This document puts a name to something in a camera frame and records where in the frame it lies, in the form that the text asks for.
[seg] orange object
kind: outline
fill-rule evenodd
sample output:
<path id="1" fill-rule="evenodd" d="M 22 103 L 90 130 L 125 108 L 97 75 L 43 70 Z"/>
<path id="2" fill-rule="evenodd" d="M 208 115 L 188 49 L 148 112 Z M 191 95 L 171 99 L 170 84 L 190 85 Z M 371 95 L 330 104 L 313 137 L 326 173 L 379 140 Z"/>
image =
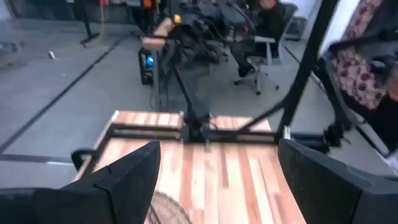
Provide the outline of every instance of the orange object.
<path id="1" fill-rule="evenodd" d="M 174 23 L 180 24 L 181 23 L 181 16 L 176 14 L 174 15 Z"/>
<path id="2" fill-rule="evenodd" d="M 144 9 L 152 9 L 152 0 L 144 0 Z"/>

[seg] black floor line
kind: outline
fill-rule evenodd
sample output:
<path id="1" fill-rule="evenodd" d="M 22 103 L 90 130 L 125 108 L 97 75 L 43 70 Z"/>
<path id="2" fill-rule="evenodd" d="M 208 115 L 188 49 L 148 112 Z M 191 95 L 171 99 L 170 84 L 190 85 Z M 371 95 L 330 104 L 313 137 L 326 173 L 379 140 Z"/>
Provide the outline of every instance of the black floor line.
<path id="1" fill-rule="evenodd" d="M 11 154 L 1 154 L 0 161 L 37 162 L 37 163 L 65 164 L 65 165 L 73 164 L 71 159 L 63 158 L 63 157 L 11 155 Z"/>
<path id="2" fill-rule="evenodd" d="M 102 61 L 109 53 L 112 52 L 127 35 L 122 36 L 117 40 L 105 53 L 103 53 L 97 60 L 95 60 L 88 68 L 86 68 L 77 78 L 74 79 L 63 91 L 61 91 L 54 99 L 52 99 L 45 107 L 43 107 L 35 116 L 33 116 L 25 125 L 16 131 L 6 142 L 0 146 L 0 154 L 2 154 L 12 143 L 15 142 L 21 135 L 23 135 L 37 120 L 39 120 L 52 106 L 54 106 L 69 90 L 71 90 L 82 78 L 84 78 L 91 69 L 100 61 Z"/>
<path id="3" fill-rule="evenodd" d="M 285 49 L 287 51 L 287 53 L 290 54 L 290 56 L 293 57 L 293 59 L 300 65 L 300 60 L 293 54 L 293 52 L 291 50 L 289 50 L 286 46 Z M 326 94 L 326 91 L 324 89 L 324 87 L 321 85 L 320 81 L 318 81 L 314 76 L 310 75 L 310 78 L 318 85 L 319 89 L 321 89 L 321 91 Z"/>
<path id="4" fill-rule="evenodd" d="M 86 34 L 85 31 L 78 31 L 78 30 L 58 30 L 58 32 L 63 33 L 63 34 Z M 107 33 L 106 36 L 120 36 L 120 34 L 117 33 Z"/>

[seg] patterned cloth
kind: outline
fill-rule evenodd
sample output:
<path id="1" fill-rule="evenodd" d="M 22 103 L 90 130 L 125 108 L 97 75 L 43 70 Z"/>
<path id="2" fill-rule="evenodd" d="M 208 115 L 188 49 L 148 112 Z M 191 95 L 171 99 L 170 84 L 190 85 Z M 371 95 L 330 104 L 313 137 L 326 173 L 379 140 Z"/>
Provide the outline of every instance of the patterned cloth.
<path id="1" fill-rule="evenodd" d="M 361 37 L 383 0 L 361 0 L 342 40 Z M 353 97 L 359 104 L 375 110 L 386 94 L 386 88 L 375 80 L 371 68 L 354 47 L 338 52 L 333 61 L 339 88 Z"/>

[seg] wooden table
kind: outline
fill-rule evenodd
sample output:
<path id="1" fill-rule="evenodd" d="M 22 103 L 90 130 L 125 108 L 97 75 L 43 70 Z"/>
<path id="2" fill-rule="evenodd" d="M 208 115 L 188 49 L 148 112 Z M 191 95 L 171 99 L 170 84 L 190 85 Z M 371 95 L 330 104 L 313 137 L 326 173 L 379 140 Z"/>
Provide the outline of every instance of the wooden table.
<path id="1" fill-rule="evenodd" d="M 234 129 L 250 118 L 218 116 L 219 129 Z M 179 114 L 118 111 L 113 123 L 180 126 Z M 254 129 L 270 130 L 268 122 Z M 95 164 L 98 170 L 149 140 L 111 139 Z M 172 197 L 197 223 L 305 223 L 285 181 L 277 147 L 248 144 L 182 144 L 161 141 L 156 190 Z M 86 160 L 76 179 L 88 167 Z"/>

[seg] round woven object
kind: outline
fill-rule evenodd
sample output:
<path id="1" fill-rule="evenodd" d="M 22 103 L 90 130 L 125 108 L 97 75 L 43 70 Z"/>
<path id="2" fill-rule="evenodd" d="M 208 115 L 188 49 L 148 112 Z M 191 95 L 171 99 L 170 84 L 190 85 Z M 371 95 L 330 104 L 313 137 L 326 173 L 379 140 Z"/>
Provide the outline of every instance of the round woven object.
<path id="1" fill-rule="evenodd" d="M 184 209 L 169 196 L 155 192 L 145 224 L 192 224 Z"/>

